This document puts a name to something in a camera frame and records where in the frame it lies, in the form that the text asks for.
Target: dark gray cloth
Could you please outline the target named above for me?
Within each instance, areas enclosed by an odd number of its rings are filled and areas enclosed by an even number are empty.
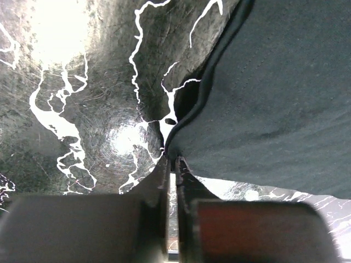
[[[198,176],[351,198],[351,1],[241,1],[233,16],[169,157]]]

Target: scratched surface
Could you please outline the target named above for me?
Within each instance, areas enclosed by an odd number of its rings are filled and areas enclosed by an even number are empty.
[[[176,91],[201,81],[191,73],[236,3],[2,0],[1,209],[18,195],[125,193],[147,176],[177,122]],[[351,258],[348,201],[203,180],[225,199],[313,203]]]

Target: dark fabric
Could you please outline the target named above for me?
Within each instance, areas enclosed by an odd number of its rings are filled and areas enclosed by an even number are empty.
[[[351,198],[351,1],[241,1],[233,16],[169,158],[207,178]]]

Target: reflective metallic surface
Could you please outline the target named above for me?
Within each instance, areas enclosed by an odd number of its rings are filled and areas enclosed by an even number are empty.
[[[177,121],[176,91],[200,81],[183,83],[237,2],[2,0],[1,209],[32,193],[124,193],[147,176],[173,127],[167,119]],[[313,203],[351,258],[349,201],[203,180],[222,198]]]

